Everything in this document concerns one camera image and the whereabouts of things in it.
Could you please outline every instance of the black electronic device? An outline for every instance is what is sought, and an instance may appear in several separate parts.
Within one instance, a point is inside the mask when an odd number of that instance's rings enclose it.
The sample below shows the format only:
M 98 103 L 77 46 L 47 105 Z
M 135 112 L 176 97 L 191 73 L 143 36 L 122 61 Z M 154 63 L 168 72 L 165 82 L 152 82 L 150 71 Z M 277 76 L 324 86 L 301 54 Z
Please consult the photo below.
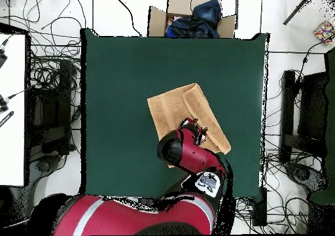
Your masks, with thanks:
M 3 64 L 6 62 L 7 56 L 4 52 L 4 50 L 0 49 L 0 68 L 3 66 Z
M 0 114 L 8 110 L 7 102 L 3 99 L 3 96 L 0 95 Z
M 27 91 L 31 118 L 29 134 L 31 147 L 42 146 L 45 154 L 57 151 L 66 156 L 73 149 L 71 139 L 71 76 L 75 69 L 70 61 L 60 62 L 60 81 L 57 90 L 32 88 Z

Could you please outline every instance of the dark green mat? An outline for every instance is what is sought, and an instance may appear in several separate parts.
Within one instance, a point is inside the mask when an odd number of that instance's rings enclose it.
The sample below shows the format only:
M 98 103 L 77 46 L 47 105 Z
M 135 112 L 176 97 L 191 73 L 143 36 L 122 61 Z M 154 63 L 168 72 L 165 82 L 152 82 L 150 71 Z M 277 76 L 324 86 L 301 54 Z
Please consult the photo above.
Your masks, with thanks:
M 266 34 L 167 39 L 96 37 L 86 29 L 82 37 L 87 194 L 159 197 L 185 175 L 157 157 L 147 98 L 193 82 L 232 145 L 234 196 L 258 194 Z

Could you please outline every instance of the black stand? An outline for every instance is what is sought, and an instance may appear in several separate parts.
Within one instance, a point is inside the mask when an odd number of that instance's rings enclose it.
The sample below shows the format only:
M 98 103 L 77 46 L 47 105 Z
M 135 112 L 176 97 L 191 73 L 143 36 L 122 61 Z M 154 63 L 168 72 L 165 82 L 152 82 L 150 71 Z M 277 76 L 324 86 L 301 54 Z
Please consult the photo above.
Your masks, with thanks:
M 299 135 L 293 135 L 294 99 L 298 92 L 298 85 L 295 83 L 294 71 L 284 72 L 279 148 L 279 159 L 282 163 L 290 162 L 292 148 L 295 148 L 322 158 L 324 164 L 326 157 L 324 133 L 325 97 L 322 90 L 326 86 L 325 80 L 325 73 L 306 75 L 304 77 L 300 104 Z
M 291 15 L 283 22 L 283 25 L 287 25 L 288 22 L 294 17 L 294 15 L 307 3 L 308 0 L 302 0 Z

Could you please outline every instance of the black border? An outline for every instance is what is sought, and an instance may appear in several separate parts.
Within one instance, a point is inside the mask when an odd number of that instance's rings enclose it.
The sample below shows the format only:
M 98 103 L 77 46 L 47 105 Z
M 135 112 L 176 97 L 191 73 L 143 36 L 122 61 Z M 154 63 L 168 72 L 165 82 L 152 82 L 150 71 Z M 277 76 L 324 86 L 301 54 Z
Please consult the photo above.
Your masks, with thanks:
M 19 27 L 14 27 L 8 24 L 0 23 L 0 33 L 2 34 L 19 34 L 25 35 L 25 66 L 24 66 L 24 89 L 30 87 L 30 74 L 31 74 L 31 37 L 29 36 L 29 32 L 21 29 Z M 28 107 L 28 99 L 27 92 L 24 92 L 24 186 L 29 184 L 29 164 L 31 157 L 31 148 L 30 148 L 30 140 L 29 140 L 29 117 L 27 117 L 27 107 Z

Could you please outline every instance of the towel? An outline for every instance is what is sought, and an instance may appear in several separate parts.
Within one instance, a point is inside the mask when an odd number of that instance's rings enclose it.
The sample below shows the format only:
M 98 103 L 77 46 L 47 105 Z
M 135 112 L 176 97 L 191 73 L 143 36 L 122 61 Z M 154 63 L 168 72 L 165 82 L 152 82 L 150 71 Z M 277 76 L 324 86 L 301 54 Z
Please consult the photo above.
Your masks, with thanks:
M 208 138 L 201 144 L 214 153 L 227 154 L 230 143 L 222 132 L 209 103 L 197 83 L 192 83 L 147 99 L 157 130 L 158 140 L 177 129 L 185 118 L 197 118 L 198 124 L 208 128 Z

